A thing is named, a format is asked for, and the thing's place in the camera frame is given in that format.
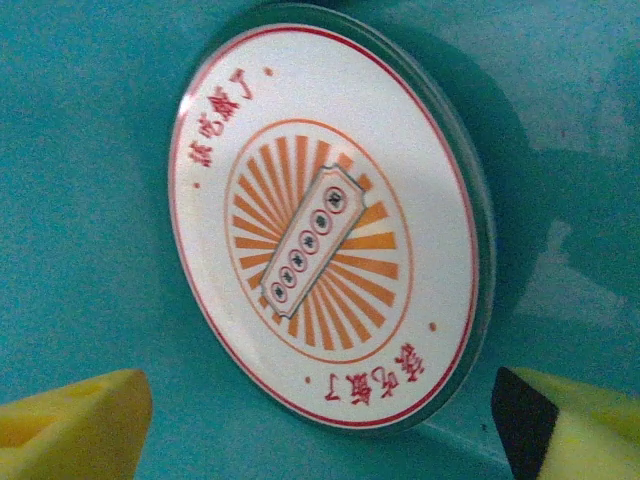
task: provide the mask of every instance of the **orange sunburst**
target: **orange sunburst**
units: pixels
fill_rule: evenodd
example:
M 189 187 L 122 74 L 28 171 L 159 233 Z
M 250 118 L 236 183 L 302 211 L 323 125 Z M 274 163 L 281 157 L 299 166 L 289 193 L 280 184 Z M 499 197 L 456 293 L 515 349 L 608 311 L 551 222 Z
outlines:
M 388 195 L 375 193 L 385 188 L 384 182 L 372 180 L 370 171 L 358 168 L 351 150 L 308 135 L 272 137 L 247 152 L 229 193 L 233 206 L 230 251 L 243 289 L 279 337 L 301 353 L 323 360 L 332 352 L 363 347 L 385 330 L 390 316 L 398 322 L 401 316 L 393 313 L 398 310 L 397 297 L 406 295 L 403 290 L 407 289 L 406 260 L 400 255 L 407 247 L 394 253 L 399 248 L 398 233 L 408 239 L 407 233 L 398 232 L 390 222 L 398 215 L 398 207 L 389 203 Z M 291 313 L 278 313 L 275 297 L 265 290 L 265 272 L 275 271 L 274 262 L 284 258 L 284 239 L 303 218 L 306 210 L 301 213 L 301 209 L 310 201 L 310 188 L 325 174 L 323 167 L 331 166 L 352 179 L 365 195 L 366 208 L 323 259 L 309 287 L 296 297 Z M 277 288 L 283 296 L 293 296 L 293 287 L 285 283 Z

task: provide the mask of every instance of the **orange circle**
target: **orange circle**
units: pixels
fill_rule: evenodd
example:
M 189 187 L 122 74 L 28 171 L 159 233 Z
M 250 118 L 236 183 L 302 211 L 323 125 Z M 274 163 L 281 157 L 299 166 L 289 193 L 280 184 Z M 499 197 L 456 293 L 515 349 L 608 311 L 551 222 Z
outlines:
M 326 358 L 322 358 L 322 357 L 318 357 L 316 355 L 312 355 L 308 352 L 305 352 L 304 350 L 300 349 L 299 347 L 293 345 L 292 343 L 290 343 L 289 341 L 287 341 L 286 338 L 284 338 L 282 335 L 280 335 L 280 333 L 275 330 L 269 323 L 268 320 L 266 320 L 263 315 L 260 313 L 260 311 L 256 308 L 256 305 L 254 304 L 253 301 L 251 301 L 251 296 L 249 295 L 249 293 L 247 292 L 247 289 L 244 285 L 244 281 L 243 278 L 241 277 L 240 273 L 238 272 L 235 262 L 231 262 L 231 266 L 233 267 L 233 270 L 236 274 L 236 278 L 238 279 L 239 283 L 240 283 L 240 288 L 242 288 L 242 291 L 244 292 L 245 296 L 247 297 L 247 299 L 249 300 L 249 303 L 251 304 L 251 307 L 253 308 L 253 310 L 255 311 L 256 315 L 258 315 L 258 317 L 260 318 L 260 320 L 262 320 L 262 322 L 267 326 L 267 328 L 269 330 L 271 330 L 271 332 L 278 337 L 280 340 L 282 340 L 285 344 L 287 344 L 289 347 L 291 347 L 292 349 L 294 349 L 296 352 L 308 357 L 308 358 L 312 358 L 314 360 L 318 360 L 320 362 L 324 362 L 324 363 L 330 363 L 330 364 L 350 364 L 350 363 L 355 363 L 355 362 L 359 362 L 361 360 L 365 360 L 369 357 L 371 357 L 372 355 L 375 355 L 376 353 L 378 353 L 382 348 L 384 348 L 389 341 L 391 341 L 391 339 L 396 335 L 396 333 L 398 332 L 398 329 L 400 328 L 400 325 L 402 324 L 402 322 L 404 321 L 404 318 L 406 316 L 407 313 L 407 309 L 409 307 L 409 303 L 410 303 L 410 299 L 411 299 L 411 294 L 412 294 L 412 289 L 413 289 L 413 249 L 411 247 L 411 237 L 409 235 L 409 228 L 407 225 L 407 220 L 404 216 L 404 212 L 402 211 L 402 208 L 400 206 L 400 202 L 398 201 L 398 197 L 396 195 L 396 192 L 394 191 L 393 187 L 391 186 L 391 184 L 389 183 L 389 180 L 387 179 L 387 177 L 384 175 L 382 169 L 378 166 L 378 164 L 373 160 L 373 158 L 369 155 L 369 153 L 362 148 L 360 145 L 358 145 L 355 141 L 353 141 L 353 139 L 351 139 L 351 137 L 349 137 L 348 135 L 344 134 L 343 132 L 339 131 L 338 129 L 327 125 L 325 123 L 322 122 L 318 122 L 315 120 L 310 120 L 310 119 L 304 119 L 304 118 L 292 118 L 292 119 L 288 119 L 288 120 L 280 120 L 274 123 L 271 123 L 263 128 L 261 128 L 260 130 L 258 130 L 256 133 L 254 133 L 249 140 L 247 140 L 245 142 L 245 144 L 242 146 L 242 148 L 240 149 L 240 151 L 238 152 L 238 155 L 236 156 L 233 165 L 231 167 L 231 171 L 227 180 L 227 185 L 225 188 L 225 202 L 224 202 L 224 218 L 228 218 L 229 216 L 229 207 L 228 207 L 228 202 L 227 199 L 229 198 L 229 191 L 231 188 L 231 184 L 232 184 L 232 179 L 234 178 L 234 173 L 235 170 L 238 166 L 238 163 L 240 162 L 240 159 L 242 158 L 242 156 L 244 155 L 244 153 L 246 152 L 246 150 L 249 148 L 250 145 L 253 144 L 253 142 L 262 134 L 264 134 L 266 131 L 271 130 L 273 128 L 276 128 L 280 125 L 285 125 L 285 124 L 289 124 L 289 123 L 303 123 L 303 124 L 309 124 L 309 125 L 316 125 L 322 128 L 326 128 L 327 130 L 341 136 L 343 139 L 347 140 L 351 145 L 355 146 L 358 151 L 367 158 L 367 160 L 369 160 L 369 162 L 371 163 L 371 165 L 373 165 L 373 167 L 376 169 L 378 175 L 380 175 L 380 178 L 382 178 L 382 180 L 384 181 L 386 187 L 388 188 L 389 192 L 391 193 L 391 196 L 393 197 L 393 200 L 395 202 L 396 207 L 398 208 L 398 212 L 400 214 L 400 218 L 402 220 L 402 226 L 404 228 L 404 232 L 406 235 L 406 239 L 407 239 L 407 251 L 408 251 L 408 256 L 409 256 L 409 279 L 408 279 L 408 291 L 407 291 L 407 295 L 405 298 L 405 303 L 404 306 L 402 307 L 402 312 L 400 314 L 400 318 L 398 319 L 395 327 L 393 328 L 392 332 L 389 334 L 389 336 L 385 339 L 384 342 L 382 342 L 377 348 L 375 348 L 374 350 L 372 350 L 371 352 L 362 355 L 358 358 L 355 359 L 351 359 L 351 360 L 328 360 Z M 233 250 L 231 248 L 231 243 L 229 242 L 229 225 L 228 222 L 224 222 L 224 228 L 225 228 L 225 238 L 227 240 L 227 249 L 229 251 L 229 256 L 231 258 L 234 258 L 234 253 Z

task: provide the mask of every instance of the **chinese character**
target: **chinese character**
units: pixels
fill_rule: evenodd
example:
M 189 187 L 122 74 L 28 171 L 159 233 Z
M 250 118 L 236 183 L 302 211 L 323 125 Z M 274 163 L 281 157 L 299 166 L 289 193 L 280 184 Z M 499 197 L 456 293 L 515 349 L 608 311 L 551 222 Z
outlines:
M 311 216 L 311 227 L 319 235 L 326 235 L 331 231 L 331 218 L 323 210 L 316 210 Z
M 351 396 L 355 397 L 355 400 L 351 400 L 351 403 L 357 405 L 363 402 L 365 405 L 369 405 L 369 397 L 371 396 L 371 387 L 367 382 L 367 374 L 359 373 L 354 375 L 347 375 L 347 380 L 351 382 Z
M 337 210 L 340 202 L 342 202 L 342 196 L 337 192 L 331 192 L 331 195 L 329 195 L 329 203 L 333 205 L 333 208 Z
M 233 73 L 233 75 L 231 75 L 229 80 L 231 80 L 232 82 L 237 82 L 240 85 L 242 85 L 242 88 L 244 88 L 244 95 L 242 96 L 242 98 L 246 98 L 247 100 L 251 100 L 253 98 L 253 95 L 251 94 L 251 90 L 249 90 L 249 87 L 247 87 L 247 82 L 244 81 L 244 70 L 242 70 L 241 68 L 238 68 Z
M 228 95 L 222 91 L 222 87 L 216 87 L 213 96 L 207 98 L 211 102 L 213 111 L 222 115 L 225 122 L 233 116 L 233 111 L 240 106 L 229 100 Z
M 304 254 L 297 248 L 289 252 L 289 263 L 296 272 L 304 272 L 307 269 L 307 260 Z
M 200 114 L 200 118 L 198 119 L 198 123 L 200 124 L 200 129 L 198 133 L 200 135 L 205 136 L 206 138 L 211 138 L 213 135 L 216 137 L 222 134 L 222 130 L 224 128 L 224 124 L 218 120 L 212 122 L 207 118 L 207 114 L 202 112 Z
M 398 379 L 396 378 L 396 374 L 393 372 L 389 372 L 387 374 L 384 371 L 383 367 L 375 368 L 371 372 L 371 378 L 373 378 L 376 382 L 382 383 L 382 388 L 385 389 L 384 393 L 380 398 L 392 397 L 393 396 L 392 390 L 399 385 Z
M 331 375 L 329 375 L 329 393 L 327 393 L 324 396 L 324 399 L 327 402 L 330 402 L 332 400 L 340 400 L 340 396 L 336 394 L 335 390 L 333 389 L 333 383 L 338 379 L 338 376 L 335 373 L 332 373 Z
M 191 148 L 189 158 L 191 158 L 196 163 L 202 164 L 203 167 L 211 166 L 211 151 L 213 150 L 213 148 L 207 147 L 206 145 L 198 145 L 198 142 L 196 142 L 195 140 L 191 142 L 189 148 Z
M 396 358 L 396 363 L 402 364 L 402 371 L 409 374 L 408 382 L 418 380 L 418 374 L 424 372 L 422 357 L 419 357 L 415 348 L 409 343 L 405 343 L 400 350 L 400 356 Z

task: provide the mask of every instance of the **red chinese text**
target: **red chinese text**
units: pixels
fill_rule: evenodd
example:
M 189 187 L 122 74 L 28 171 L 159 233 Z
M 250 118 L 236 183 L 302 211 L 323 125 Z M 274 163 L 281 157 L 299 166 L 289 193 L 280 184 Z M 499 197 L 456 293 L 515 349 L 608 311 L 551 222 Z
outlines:
M 251 90 L 249 90 L 247 82 L 244 80 L 244 70 L 241 68 L 236 69 L 236 71 L 233 72 L 233 75 L 229 77 L 229 80 L 242 85 L 242 88 L 244 89 L 244 95 L 242 98 L 246 98 L 247 100 L 251 100 L 253 98 L 253 94 L 251 93 Z
M 374 381 L 382 384 L 384 393 L 380 398 L 392 397 L 393 389 L 399 385 L 396 374 L 393 372 L 386 373 L 384 367 L 374 368 L 371 372 L 371 378 L 373 378 Z
M 239 104 L 229 100 L 229 96 L 222 90 L 222 87 L 216 87 L 213 95 L 207 97 L 213 111 L 219 113 L 222 119 L 227 122 L 233 116 L 233 112 L 240 107 Z
M 422 357 L 419 357 L 413 345 L 405 343 L 400 350 L 400 356 L 396 357 L 396 363 L 401 365 L 403 372 L 409 374 L 408 382 L 416 382 L 418 375 L 424 372 Z
M 224 130 L 224 124 L 221 121 L 216 120 L 215 122 L 212 122 L 207 118 L 207 114 L 204 112 L 200 114 L 198 123 L 200 124 L 198 133 L 206 138 L 222 135 L 222 130 Z
M 368 406 L 369 398 L 371 397 L 371 387 L 367 382 L 367 374 L 358 373 L 353 376 L 347 375 L 347 380 L 351 382 L 351 396 L 354 397 L 351 403 L 357 405 L 362 402 Z
M 194 162 L 201 164 L 203 167 L 211 166 L 211 151 L 213 148 L 207 147 L 206 145 L 198 145 L 198 142 L 195 140 L 191 142 L 189 148 L 191 149 L 189 158 Z
M 324 396 L 324 399 L 328 402 L 332 400 L 340 400 L 340 396 L 336 394 L 334 390 L 334 383 L 338 379 L 338 376 L 335 373 L 332 373 L 329 376 L 329 393 Z

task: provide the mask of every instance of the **yellow foam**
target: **yellow foam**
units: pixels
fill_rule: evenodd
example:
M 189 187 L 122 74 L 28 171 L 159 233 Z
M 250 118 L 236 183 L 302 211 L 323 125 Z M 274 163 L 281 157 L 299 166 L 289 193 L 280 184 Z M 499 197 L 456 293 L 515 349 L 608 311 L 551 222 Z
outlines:
M 0 406 L 0 479 L 130 479 L 151 422 L 140 370 Z
M 538 480 L 639 480 L 640 400 L 525 368 L 513 372 L 559 409 Z

